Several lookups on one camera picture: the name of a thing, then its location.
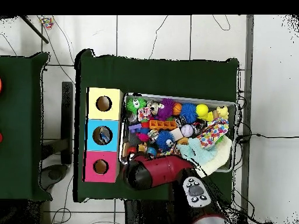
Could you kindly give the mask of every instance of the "dark green cloth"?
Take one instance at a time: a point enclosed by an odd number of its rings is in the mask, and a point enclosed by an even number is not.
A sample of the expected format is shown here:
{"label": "dark green cloth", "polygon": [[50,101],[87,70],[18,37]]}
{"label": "dark green cloth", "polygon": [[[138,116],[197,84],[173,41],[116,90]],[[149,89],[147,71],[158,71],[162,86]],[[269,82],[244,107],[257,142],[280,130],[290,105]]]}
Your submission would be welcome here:
{"label": "dark green cloth", "polygon": [[[76,89],[81,91],[80,116],[77,111],[75,116],[75,122],[79,117],[79,162],[75,162],[79,201],[85,198],[168,200],[170,188],[161,185],[150,190],[133,191],[124,185],[120,175],[115,183],[82,181],[84,132],[81,130],[85,128],[87,87],[120,89],[124,94],[133,92],[236,102],[239,67],[236,59],[226,62],[140,60],[111,55],[94,57],[91,50],[85,50],[78,54],[76,64]],[[214,173],[210,178],[225,198],[230,199],[232,173]]]}
{"label": "dark green cloth", "polygon": [[39,186],[41,69],[47,53],[0,57],[0,199],[50,200]]}

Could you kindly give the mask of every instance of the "light blue fabric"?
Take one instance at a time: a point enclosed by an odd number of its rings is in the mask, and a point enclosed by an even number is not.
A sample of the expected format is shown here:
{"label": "light blue fabric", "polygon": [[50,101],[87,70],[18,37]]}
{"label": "light blue fabric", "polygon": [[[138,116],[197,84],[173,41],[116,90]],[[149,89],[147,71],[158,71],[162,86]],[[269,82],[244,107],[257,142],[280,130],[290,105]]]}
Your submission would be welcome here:
{"label": "light blue fabric", "polygon": [[209,150],[201,148],[198,138],[189,138],[188,145],[178,144],[177,147],[182,154],[182,158],[195,165],[205,165],[217,154],[215,145]]}

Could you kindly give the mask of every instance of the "green toy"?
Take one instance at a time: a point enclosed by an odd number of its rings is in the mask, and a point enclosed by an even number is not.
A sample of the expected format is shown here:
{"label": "green toy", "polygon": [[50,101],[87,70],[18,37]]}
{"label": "green toy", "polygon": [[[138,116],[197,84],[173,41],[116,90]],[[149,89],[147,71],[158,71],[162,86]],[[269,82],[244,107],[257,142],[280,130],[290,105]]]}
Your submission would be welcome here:
{"label": "green toy", "polygon": [[130,99],[127,102],[127,110],[137,115],[137,110],[145,107],[146,105],[147,103],[142,98]]}

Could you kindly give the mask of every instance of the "circular hole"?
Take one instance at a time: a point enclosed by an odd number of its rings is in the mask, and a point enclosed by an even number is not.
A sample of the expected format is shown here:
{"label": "circular hole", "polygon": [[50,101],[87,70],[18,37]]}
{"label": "circular hole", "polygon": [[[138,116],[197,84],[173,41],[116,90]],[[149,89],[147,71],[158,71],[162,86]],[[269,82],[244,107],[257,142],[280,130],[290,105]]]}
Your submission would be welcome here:
{"label": "circular hole", "polygon": [[108,171],[108,162],[105,160],[97,160],[93,164],[93,169],[96,173],[105,174]]}
{"label": "circular hole", "polygon": [[112,106],[112,101],[108,96],[101,96],[96,100],[96,108],[99,111],[109,111]]}
{"label": "circular hole", "polygon": [[96,127],[92,138],[98,145],[106,145],[112,140],[112,131],[107,126]]}

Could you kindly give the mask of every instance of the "orange ball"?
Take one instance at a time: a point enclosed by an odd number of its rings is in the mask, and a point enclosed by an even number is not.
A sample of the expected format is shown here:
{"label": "orange ball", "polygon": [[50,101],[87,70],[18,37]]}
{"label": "orange ball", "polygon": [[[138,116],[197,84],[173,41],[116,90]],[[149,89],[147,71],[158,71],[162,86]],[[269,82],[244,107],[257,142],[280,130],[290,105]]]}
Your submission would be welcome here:
{"label": "orange ball", "polygon": [[173,107],[173,115],[180,115],[180,112],[182,111],[182,104],[180,103],[175,103]]}

